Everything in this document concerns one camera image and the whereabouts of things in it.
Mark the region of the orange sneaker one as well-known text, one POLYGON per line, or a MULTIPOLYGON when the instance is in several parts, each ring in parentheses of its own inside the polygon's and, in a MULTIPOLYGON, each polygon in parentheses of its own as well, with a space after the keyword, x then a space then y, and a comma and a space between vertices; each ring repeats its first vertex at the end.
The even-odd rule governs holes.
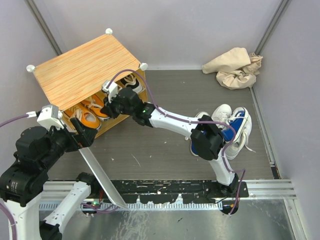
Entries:
POLYGON ((93 112, 99 120, 107 121, 110 119, 107 114, 101 113, 104 103, 96 94, 87 97, 86 99, 82 100, 81 103, 91 112, 93 112))
POLYGON ((70 120, 77 118, 84 126, 99 130, 101 127, 100 120, 81 103, 78 103, 64 111, 64 114, 70 120))

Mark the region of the blue sneaker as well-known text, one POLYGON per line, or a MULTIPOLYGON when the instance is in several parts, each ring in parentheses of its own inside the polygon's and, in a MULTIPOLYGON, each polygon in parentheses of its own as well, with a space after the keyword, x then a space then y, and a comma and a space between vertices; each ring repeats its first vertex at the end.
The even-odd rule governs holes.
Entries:
MULTIPOLYGON (((212 120, 209 114, 205 111, 201 111, 197 113, 195 115, 195 118, 197 118, 198 120, 200 119, 202 121, 212 120)), ((201 127, 199 131, 201 132, 201 134, 198 134, 194 140, 190 139, 191 140, 190 151, 191 151, 191 154, 196 157, 199 157, 199 156, 202 157, 201 155, 204 152, 204 144, 206 144, 206 141, 205 141, 206 130, 203 127, 201 127)))

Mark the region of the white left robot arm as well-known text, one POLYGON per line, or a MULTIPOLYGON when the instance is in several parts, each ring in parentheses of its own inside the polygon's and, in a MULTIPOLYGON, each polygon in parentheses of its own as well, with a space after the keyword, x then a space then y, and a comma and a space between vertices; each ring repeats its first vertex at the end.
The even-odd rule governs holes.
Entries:
POLYGON ((8 218, 11 240, 62 239, 62 224, 39 220, 48 171, 64 153, 90 147, 98 132, 77 118, 71 123, 76 132, 65 126, 34 126, 24 130, 16 141, 15 162, 0 176, 0 198, 4 201, 0 208, 8 218))

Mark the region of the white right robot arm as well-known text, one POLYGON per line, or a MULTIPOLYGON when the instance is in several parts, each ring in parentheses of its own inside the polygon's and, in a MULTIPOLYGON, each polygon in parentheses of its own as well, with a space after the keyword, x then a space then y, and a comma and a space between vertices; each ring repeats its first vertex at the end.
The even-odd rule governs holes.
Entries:
POLYGON ((128 115, 141 126, 169 130, 191 139, 197 155, 209 161, 220 193, 231 197, 237 191, 239 177, 224 155, 228 144, 236 136, 236 128, 227 126, 226 130, 220 130, 219 123, 207 115, 196 118, 168 112, 142 101, 129 87, 103 87, 101 91, 106 95, 100 110, 103 114, 114 119, 119 115, 128 115))

